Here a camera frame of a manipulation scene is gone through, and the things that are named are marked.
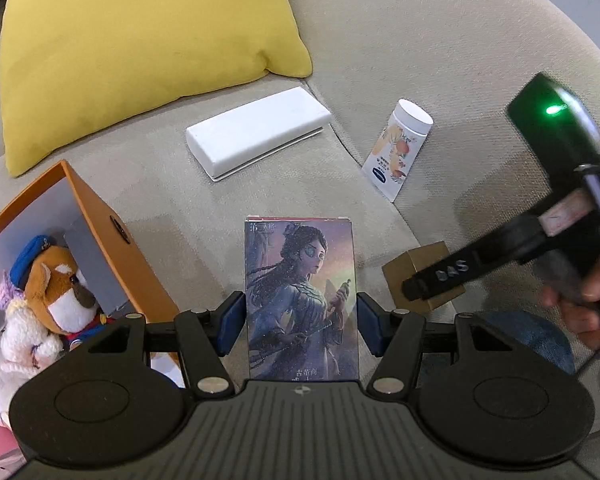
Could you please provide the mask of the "person's right hand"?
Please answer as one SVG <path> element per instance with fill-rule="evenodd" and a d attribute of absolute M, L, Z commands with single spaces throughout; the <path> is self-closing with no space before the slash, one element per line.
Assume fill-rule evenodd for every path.
<path fill-rule="evenodd" d="M 542 304 L 557 308 L 567 330 L 600 356 L 600 315 L 593 310 L 600 301 L 600 260 L 581 287 L 582 304 L 575 304 L 550 286 L 542 289 Z"/>

